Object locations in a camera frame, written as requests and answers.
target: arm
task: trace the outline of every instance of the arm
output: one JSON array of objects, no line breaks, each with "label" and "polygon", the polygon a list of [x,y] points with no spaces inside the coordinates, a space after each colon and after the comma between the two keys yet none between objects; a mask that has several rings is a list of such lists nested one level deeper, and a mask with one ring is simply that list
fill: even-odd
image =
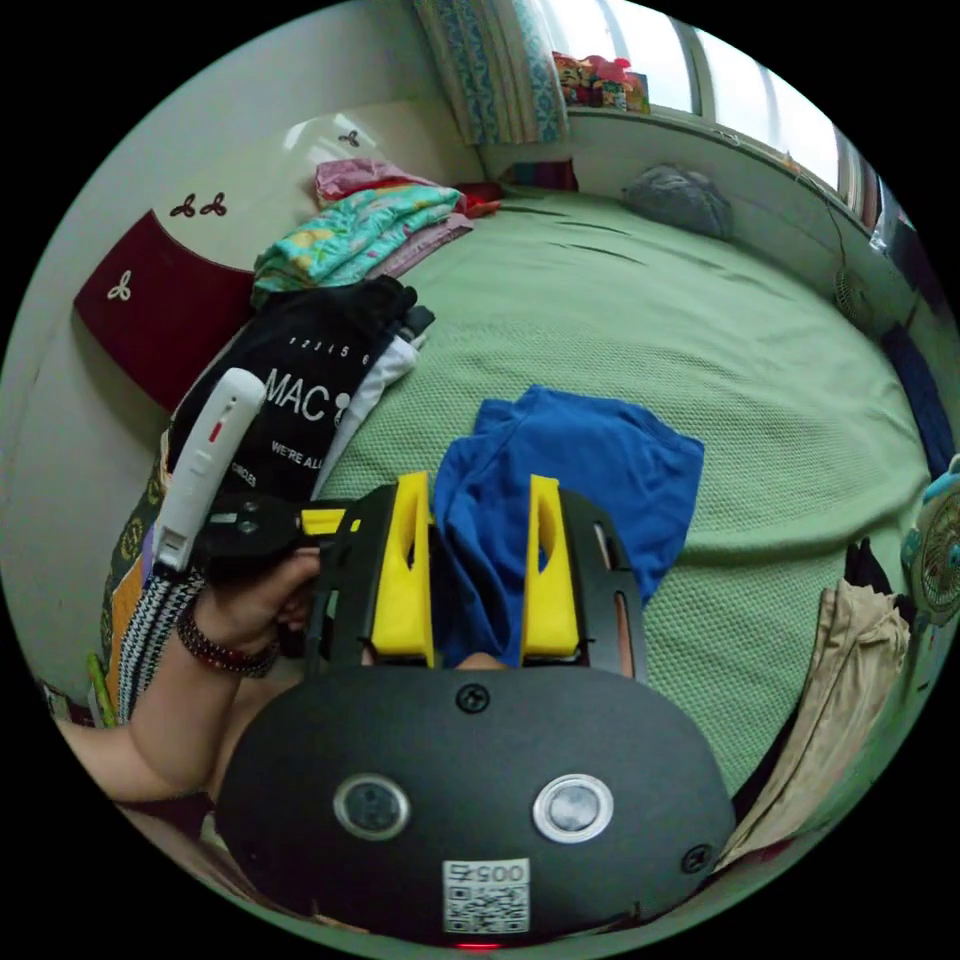
[{"label": "arm", "polygon": [[[197,626],[214,643],[255,653],[272,639],[275,620],[289,609],[288,598],[318,570],[316,552],[301,552],[253,584],[208,588],[197,600]],[[58,726],[112,800],[167,799],[205,788],[215,768],[224,765],[220,753],[225,730],[233,725],[231,710],[240,684],[237,674],[193,657],[173,630],[128,724],[109,729]]]}]

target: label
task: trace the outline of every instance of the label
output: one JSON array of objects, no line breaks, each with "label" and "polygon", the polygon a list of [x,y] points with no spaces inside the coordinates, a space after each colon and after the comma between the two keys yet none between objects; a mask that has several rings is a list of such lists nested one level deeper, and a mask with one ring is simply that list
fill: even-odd
[{"label": "label", "polygon": [[530,929],[530,861],[444,860],[445,933],[526,933]]}]

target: white cloth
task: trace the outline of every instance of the white cloth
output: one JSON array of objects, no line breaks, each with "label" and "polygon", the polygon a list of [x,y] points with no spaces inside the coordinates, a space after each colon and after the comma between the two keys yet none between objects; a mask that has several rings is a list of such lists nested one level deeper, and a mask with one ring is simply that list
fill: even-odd
[{"label": "white cloth", "polygon": [[320,499],[320,491],[343,455],[347,444],[354,434],[363,426],[373,408],[380,402],[384,391],[391,384],[396,383],[405,373],[412,370],[420,356],[420,347],[426,340],[426,334],[421,334],[412,342],[403,337],[394,337],[390,346],[380,355],[373,365],[373,369],[363,378],[357,392],[350,400],[347,409],[343,411],[340,426],[333,436],[333,443],[327,451],[316,483],[313,485],[312,498]]}]

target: hand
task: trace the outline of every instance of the hand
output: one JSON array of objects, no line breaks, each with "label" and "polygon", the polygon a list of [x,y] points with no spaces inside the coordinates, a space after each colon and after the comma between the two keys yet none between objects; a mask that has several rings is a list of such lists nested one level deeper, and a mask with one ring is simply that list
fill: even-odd
[{"label": "hand", "polygon": [[197,627],[212,643],[258,653],[276,635],[278,622],[294,630],[303,628],[309,612],[309,583],[319,573],[319,551],[302,549],[246,582],[208,586],[197,598]]}]

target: window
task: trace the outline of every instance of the window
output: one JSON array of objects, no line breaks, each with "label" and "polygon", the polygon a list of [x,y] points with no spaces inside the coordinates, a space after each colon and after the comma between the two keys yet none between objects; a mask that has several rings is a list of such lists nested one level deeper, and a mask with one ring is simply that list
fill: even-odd
[{"label": "window", "polygon": [[836,189],[840,158],[830,118],[752,57],[703,30],[696,33],[710,67],[717,123],[789,153]]},{"label": "window", "polygon": [[840,156],[833,122],[786,80],[775,73],[770,74],[770,80],[780,114],[781,149],[836,189]]},{"label": "window", "polygon": [[597,0],[542,0],[553,48],[582,60],[594,54],[612,60],[613,37]]},{"label": "window", "polygon": [[756,60],[703,30],[697,31],[710,67],[717,123],[770,143],[773,122],[763,74]]},{"label": "window", "polygon": [[651,104],[692,110],[683,47],[666,14],[629,0],[540,0],[540,6],[554,50],[578,60],[626,57],[631,70],[646,75]]},{"label": "window", "polygon": [[690,113],[693,97],[680,38],[670,18],[629,0],[606,0],[626,41],[630,69],[646,74],[650,102]]},{"label": "window", "polygon": [[629,0],[534,2],[555,50],[578,59],[626,57],[631,70],[646,74],[654,113],[696,109],[702,122],[729,127],[756,149],[789,153],[834,190],[842,179],[845,198],[855,207],[855,198],[862,199],[856,151],[841,147],[830,118],[753,57]]}]

